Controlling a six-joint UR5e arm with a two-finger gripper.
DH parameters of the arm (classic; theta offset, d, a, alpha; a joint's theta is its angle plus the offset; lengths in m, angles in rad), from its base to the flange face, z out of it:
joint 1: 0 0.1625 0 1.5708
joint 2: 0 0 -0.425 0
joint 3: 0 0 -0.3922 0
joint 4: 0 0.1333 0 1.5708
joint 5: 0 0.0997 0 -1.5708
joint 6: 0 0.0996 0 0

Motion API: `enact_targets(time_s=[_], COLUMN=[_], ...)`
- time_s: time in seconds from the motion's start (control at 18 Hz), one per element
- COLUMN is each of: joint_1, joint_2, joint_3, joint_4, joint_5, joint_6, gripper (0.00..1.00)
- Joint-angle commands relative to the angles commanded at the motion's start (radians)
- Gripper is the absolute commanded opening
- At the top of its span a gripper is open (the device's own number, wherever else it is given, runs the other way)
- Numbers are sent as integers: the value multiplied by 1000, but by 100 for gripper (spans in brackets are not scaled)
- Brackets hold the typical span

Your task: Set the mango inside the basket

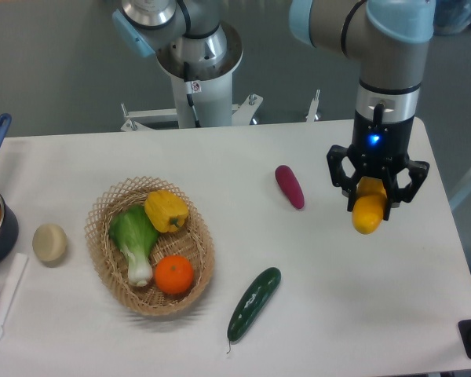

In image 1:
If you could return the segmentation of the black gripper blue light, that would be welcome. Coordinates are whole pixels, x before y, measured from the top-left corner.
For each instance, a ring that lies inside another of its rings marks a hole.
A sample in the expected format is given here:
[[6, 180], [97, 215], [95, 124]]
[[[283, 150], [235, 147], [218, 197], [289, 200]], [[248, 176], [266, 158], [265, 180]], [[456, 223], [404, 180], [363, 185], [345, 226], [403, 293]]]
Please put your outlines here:
[[[426, 161], [411, 160], [408, 155], [414, 117], [386, 123], [382, 113], [376, 113], [375, 118], [380, 123], [355, 113], [351, 145], [348, 148], [332, 145], [327, 153], [327, 164], [332, 185], [341, 188], [348, 198], [348, 212], [354, 209], [361, 177], [381, 179], [386, 194], [383, 219], [388, 221], [393, 208], [413, 200], [428, 177], [430, 165]], [[344, 159], [354, 168], [351, 176], [345, 172]], [[400, 187], [398, 174], [404, 170], [409, 182]]]

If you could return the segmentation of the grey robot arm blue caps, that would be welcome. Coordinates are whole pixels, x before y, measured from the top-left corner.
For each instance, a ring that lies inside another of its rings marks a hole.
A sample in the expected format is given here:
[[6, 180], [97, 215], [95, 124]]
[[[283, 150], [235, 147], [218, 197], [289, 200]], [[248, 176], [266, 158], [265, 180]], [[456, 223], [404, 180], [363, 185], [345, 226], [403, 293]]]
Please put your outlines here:
[[[407, 152], [429, 42], [433, 1], [294, 1], [288, 24], [304, 44], [360, 62], [351, 144], [327, 153], [330, 178], [360, 205], [361, 182], [379, 180], [382, 213], [409, 203], [429, 164]], [[122, 40], [156, 57], [170, 77], [182, 128], [233, 126], [232, 74], [242, 60], [237, 31], [216, 1], [123, 1], [112, 14]]]

